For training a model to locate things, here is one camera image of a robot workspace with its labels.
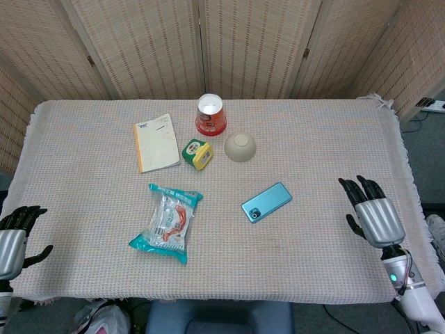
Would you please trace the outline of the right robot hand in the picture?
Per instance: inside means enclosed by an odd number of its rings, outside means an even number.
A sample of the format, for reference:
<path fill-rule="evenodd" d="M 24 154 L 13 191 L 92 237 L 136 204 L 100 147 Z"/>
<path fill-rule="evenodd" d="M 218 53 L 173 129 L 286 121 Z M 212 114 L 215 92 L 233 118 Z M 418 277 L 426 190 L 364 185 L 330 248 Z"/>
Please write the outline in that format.
<path fill-rule="evenodd" d="M 357 179 L 359 182 L 339 179 L 355 210 L 354 216 L 346 215 L 350 229 L 375 248 L 383 249 L 401 244 L 405 238 L 405 230 L 392 201 L 386 197 L 377 182 L 361 175 Z"/>

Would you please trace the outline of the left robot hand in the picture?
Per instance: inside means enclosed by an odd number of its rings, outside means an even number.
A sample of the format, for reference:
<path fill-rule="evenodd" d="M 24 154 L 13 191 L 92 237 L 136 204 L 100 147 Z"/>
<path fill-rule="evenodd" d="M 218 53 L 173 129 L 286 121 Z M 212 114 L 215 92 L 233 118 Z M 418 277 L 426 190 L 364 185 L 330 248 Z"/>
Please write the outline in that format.
<path fill-rule="evenodd" d="M 28 237 L 37 219 L 47 209 L 41 206 L 22 206 L 1 219 L 1 281 L 14 280 L 28 268 L 45 260 L 53 250 L 48 245 L 32 257 L 25 257 Z"/>

